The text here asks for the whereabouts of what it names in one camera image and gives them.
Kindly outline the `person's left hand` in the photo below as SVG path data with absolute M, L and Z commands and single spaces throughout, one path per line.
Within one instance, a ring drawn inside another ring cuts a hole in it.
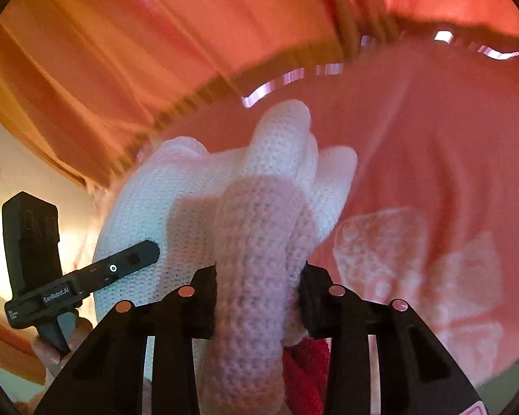
M 62 371 L 63 366 L 71 358 L 73 353 L 81 346 L 89 333 L 92 331 L 92 323 L 85 317 L 80 317 L 72 331 L 67 345 L 69 353 L 61 356 L 59 351 L 50 345 L 49 342 L 43 340 L 40 336 L 35 336 L 31 341 L 31 348 L 36 354 L 41 364 L 46 369 L 46 378 L 53 380 Z

